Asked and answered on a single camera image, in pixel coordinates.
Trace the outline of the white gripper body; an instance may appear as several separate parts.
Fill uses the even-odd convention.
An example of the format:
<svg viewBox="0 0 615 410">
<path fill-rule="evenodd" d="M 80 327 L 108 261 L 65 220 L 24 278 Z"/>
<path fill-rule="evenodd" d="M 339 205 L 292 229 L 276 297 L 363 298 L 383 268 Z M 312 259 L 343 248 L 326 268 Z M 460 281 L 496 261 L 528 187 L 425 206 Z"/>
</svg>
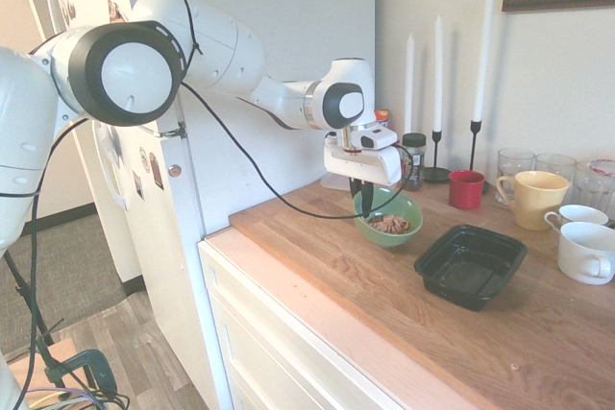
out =
<svg viewBox="0 0 615 410">
<path fill-rule="evenodd" d="M 387 186 L 394 185 L 402 177 L 400 155 L 393 146 L 350 153 L 339 146 L 335 138 L 327 137 L 324 164 L 330 173 Z"/>
</svg>

